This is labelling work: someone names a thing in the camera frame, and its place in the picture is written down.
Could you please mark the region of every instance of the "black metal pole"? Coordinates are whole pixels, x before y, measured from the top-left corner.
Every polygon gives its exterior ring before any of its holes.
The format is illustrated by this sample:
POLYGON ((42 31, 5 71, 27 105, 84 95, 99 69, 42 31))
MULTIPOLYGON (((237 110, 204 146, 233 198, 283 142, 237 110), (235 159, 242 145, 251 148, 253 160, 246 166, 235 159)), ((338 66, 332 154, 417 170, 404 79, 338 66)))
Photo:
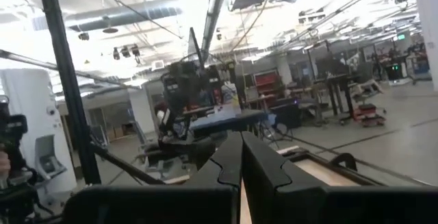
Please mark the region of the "black metal pole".
POLYGON ((78 148, 83 178, 86 184, 100 184, 101 178, 94 152, 90 146, 90 131, 83 112, 81 94, 77 85, 75 67, 73 66, 70 49, 68 47, 60 4, 58 0, 41 1, 52 37, 56 63, 66 97, 68 115, 73 122, 73 134, 71 134, 71 137, 78 148))
POLYGON ((312 57, 310 56, 310 50, 307 50, 307 56, 309 56, 310 69, 312 70, 313 80, 316 80, 315 69, 313 68, 312 57))
POLYGON ((373 50, 374 50, 374 55, 376 56, 375 58, 374 58, 374 60, 376 61, 376 65, 377 65, 377 67, 378 67, 378 78, 379 78, 379 81, 382 81, 382 69, 381 69, 381 63, 380 63, 380 61, 378 60, 378 56, 377 56, 377 49, 376 49, 376 45, 375 44, 373 44, 372 45, 372 48, 373 48, 373 50))

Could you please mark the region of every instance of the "concrete floor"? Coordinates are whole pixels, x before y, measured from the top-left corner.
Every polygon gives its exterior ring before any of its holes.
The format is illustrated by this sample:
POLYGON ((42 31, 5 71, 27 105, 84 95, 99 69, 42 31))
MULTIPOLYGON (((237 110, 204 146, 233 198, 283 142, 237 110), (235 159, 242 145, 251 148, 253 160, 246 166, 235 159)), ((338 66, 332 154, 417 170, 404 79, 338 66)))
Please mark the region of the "concrete floor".
MULTIPOLYGON (((360 173, 390 186, 438 186, 438 94, 433 92, 432 82, 385 90, 370 99, 387 110, 385 126, 363 128, 350 122, 345 126, 300 127, 294 130, 294 142, 280 141, 279 146, 298 145, 326 159, 351 153, 360 160, 360 173)), ((133 161, 138 146, 137 138, 129 137, 112 142, 109 150, 140 167, 133 161)), ((113 164, 99 158, 97 162, 103 184, 138 184, 113 164)), ((78 187, 83 186, 82 181, 78 183, 78 187)))

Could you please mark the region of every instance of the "white pillar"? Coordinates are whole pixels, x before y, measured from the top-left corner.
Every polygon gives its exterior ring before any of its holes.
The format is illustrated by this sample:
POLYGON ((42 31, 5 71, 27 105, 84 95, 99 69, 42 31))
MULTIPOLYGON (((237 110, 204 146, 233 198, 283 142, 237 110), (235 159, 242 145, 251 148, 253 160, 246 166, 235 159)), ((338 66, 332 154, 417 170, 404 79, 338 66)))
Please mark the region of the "white pillar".
POLYGON ((129 100, 134 119, 144 133, 154 132, 155 127, 152 119, 151 108, 147 97, 145 86, 142 90, 129 90, 129 100))
POLYGON ((438 91, 438 9, 436 0, 417 0, 433 86, 438 91))
POLYGON ((53 139, 56 158, 67 169, 43 184, 47 191, 38 191, 40 200, 46 195, 67 193, 76 187, 70 153, 61 116, 57 111, 55 97, 51 92, 49 73, 43 69, 6 69, 0 71, 0 84, 9 97, 10 114, 24 114, 28 131, 20 142, 20 150, 29 167, 37 162, 37 140, 53 139))
POLYGON ((287 62, 287 57, 279 57, 276 59, 276 67, 281 76, 283 84, 289 84, 292 82, 292 74, 290 71, 289 64, 287 62))

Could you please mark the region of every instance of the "hand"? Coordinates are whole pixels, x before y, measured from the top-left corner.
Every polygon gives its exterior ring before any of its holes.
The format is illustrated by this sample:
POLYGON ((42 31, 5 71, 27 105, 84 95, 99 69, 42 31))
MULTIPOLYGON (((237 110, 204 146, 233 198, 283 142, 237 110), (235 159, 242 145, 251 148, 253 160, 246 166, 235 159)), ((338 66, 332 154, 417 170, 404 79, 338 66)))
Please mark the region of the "hand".
POLYGON ((7 153, 0 151, 0 175, 3 175, 4 173, 8 175, 10 169, 11 164, 7 153))

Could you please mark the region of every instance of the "red machine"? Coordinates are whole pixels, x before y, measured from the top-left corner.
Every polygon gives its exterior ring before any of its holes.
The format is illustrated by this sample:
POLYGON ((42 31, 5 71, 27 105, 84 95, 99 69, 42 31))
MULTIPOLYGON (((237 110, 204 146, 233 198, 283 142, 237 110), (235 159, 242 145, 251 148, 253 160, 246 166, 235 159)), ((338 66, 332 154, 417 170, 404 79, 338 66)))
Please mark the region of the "red machine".
POLYGON ((377 114, 377 107, 371 103, 359 105, 353 113, 353 119, 360 122, 364 127, 384 125, 386 121, 385 117, 377 114))

